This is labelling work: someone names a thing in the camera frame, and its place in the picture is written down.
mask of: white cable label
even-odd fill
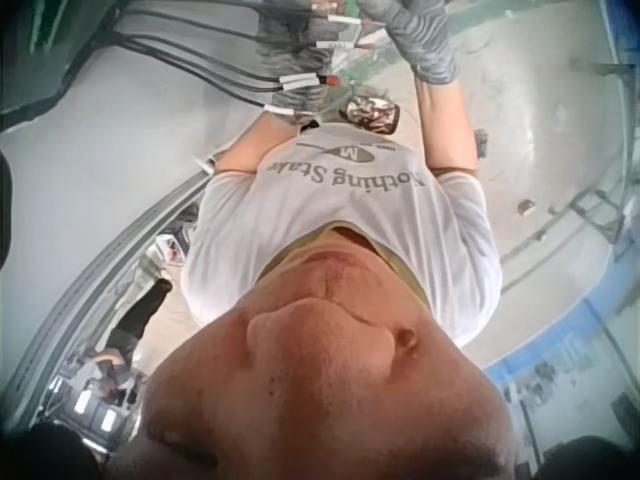
[[[315,73],[296,73],[293,75],[283,75],[279,80],[280,83],[287,83],[297,82],[298,80],[308,80],[311,78],[318,78],[318,76]]]
[[[353,42],[330,42],[324,40],[316,42],[317,48],[355,48],[355,45]]]
[[[344,15],[327,15],[327,20],[337,23],[350,23],[352,25],[361,25],[362,19],[354,17],[345,17]]]
[[[316,85],[320,85],[320,79],[309,78],[308,80],[298,80],[297,82],[289,82],[282,85],[282,89],[286,92],[287,90],[295,90],[296,88],[302,87],[315,87]]]
[[[266,110],[267,112],[271,112],[271,113],[279,113],[280,115],[295,115],[296,112],[293,110],[293,108],[282,108],[282,107],[276,107],[274,105],[268,105],[265,104],[264,107],[262,107],[264,110]]]

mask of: gray glove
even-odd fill
[[[444,0],[358,0],[358,4],[372,20],[385,24],[419,79],[435,85],[456,79]]]
[[[282,0],[271,3],[282,3]],[[304,0],[289,2],[289,5],[308,3]],[[333,49],[309,46],[318,40],[338,39],[337,26],[319,18],[266,12],[260,14],[258,36],[276,40],[277,45],[260,43],[258,53],[270,75],[280,77],[297,73],[327,75],[331,69]],[[326,85],[316,85],[273,94],[271,103],[276,107],[293,108],[296,112],[317,113],[325,95]],[[312,115],[278,115],[291,124],[306,124]]]

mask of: white t-shirt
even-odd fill
[[[224,314],[278,253],[336,221],[404,262],[458,346],[487,324],[502,271],[478,180],[436,179],[418,154],[348,125],[305,132],[256,175],[211,180],[182,279],[196,320]]]

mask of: man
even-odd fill
[[[85,353],[85,364],[69,383],[77,390],[89,388],[108,403],[122,405],[126,390],[133,386],[133,353],[151,317],[172,289],[169,280],[156,280],[111,330],[104,350]]]
[[[298,136],[258,118],[200,206],[183,288],[205,326],[150,379],[108,478],[511,476],[507,409],[459,350],[494,311],[501,271],[443,1],[359,3],[413,67],[425,158],[347,125]],[[291,21],[263,15],[260,30],[314,31]],[[262,54],[279,75],[330,59]],[[309,111],[322,94],[273,103]]]

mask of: white wall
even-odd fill
[[[200,21],[255,30],[257,16],[207,4],[162,3]],[[251,42],[132,17],[129,31],[158,32],[255,69]],[[6,385],[55,302],[92,259],[140,214],[197,172],[258,110],[153,59],[98,51],[48,114],[3,134],[14,177],[13,241],[2,272]]]

